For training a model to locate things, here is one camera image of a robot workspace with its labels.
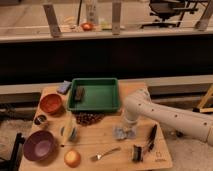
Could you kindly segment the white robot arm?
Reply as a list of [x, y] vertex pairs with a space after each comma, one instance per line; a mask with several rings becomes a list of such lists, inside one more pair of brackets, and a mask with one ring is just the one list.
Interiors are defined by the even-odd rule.
[[123, 107], [127, 125], [135, 125], [143, 115], [213, 146], [213, 116], [156, 104], [151, 101], [147, 89], [138, 89], [127, 95]]

